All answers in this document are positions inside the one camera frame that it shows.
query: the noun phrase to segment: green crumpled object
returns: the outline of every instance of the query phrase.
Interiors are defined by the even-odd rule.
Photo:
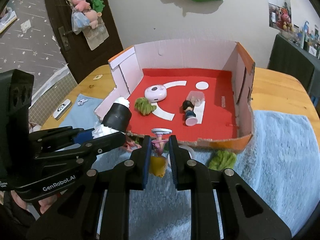
[[[148,115],[156,110],[157,106],[151,105],[146,98],[137,98],[134,103],[134,108],[137,109],[142,115]]]
[[[228,151],[218,151],[217,155],[209,162],[209,169],[221,171],[223,169],[233,169],[237,160],[235,153]]]
[[[105,7],[105,5],[103,4],[103,1],[101,0],[91,0],[92,2],[92,9],[96,12],[101,12],[103,8]]]

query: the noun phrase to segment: wooden door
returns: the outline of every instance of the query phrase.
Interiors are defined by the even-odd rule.
[[[66,32],[72,30],[70,6],[66,0],[44,0],[48,17],[55,34],[56,40],[61,48],[69,69],[76,79],[81,82],[87,75],[101,65],[108,64],[108,59],[123,50],[115,22],[113,20],[108,0],[104,1],[102,19],[109,33],[109,37],[96,49],[90,50],[83,33],[78,35],[69,33],[66,35],[70,49],[64,49],[58,28],[63,26]]]

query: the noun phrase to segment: cardboard box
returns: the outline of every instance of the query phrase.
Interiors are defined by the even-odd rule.
[[[100,119],[116,98],[130,101],[129,135],[154,135],[151,128],[172,129],[178,142],[194,147],[241,151],[253,134],[250,106],[255,62],[239,42],[176,39],[134,45],[109,60],[116,88],[98,106]],[[198,90],[198,82],[208,89]],[[167,120],[134,109],[136,98],[157,84],[170,83],[167,98],[158,102]],[[202,123],[184,124],[181,105],[191,90],[205,93]]]

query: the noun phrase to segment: metal screw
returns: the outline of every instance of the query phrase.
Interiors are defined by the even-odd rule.
[[[189,166],[196,166],[197,162],[196,162],[195,160],[188,160],[188,161],[187,161],[187,164],[188,164]]]
[[[96,170],[88,170],[87,171],[87,175],[89,176],[89,177],[93,177],[94,175],[96,175],[97,174],[97,171]]]
[[[124,162],[124,165],[130,167],[130,166],[134,165],[134,161],[132,161],[132,160],[126,160],[126,161]]]
[[[232,170],[232,169],[226,169],[224,171],[224,173],[227,175],[227,176],[232,176],[233,174],[235,174],[235,172]]]

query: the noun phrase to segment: pink round device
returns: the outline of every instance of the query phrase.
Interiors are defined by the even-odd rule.
[[[150,103],[159,102],[167,97],[167,89],[164,85],[154,85],[148,87],[144,91],[144,97],[148,99]]]

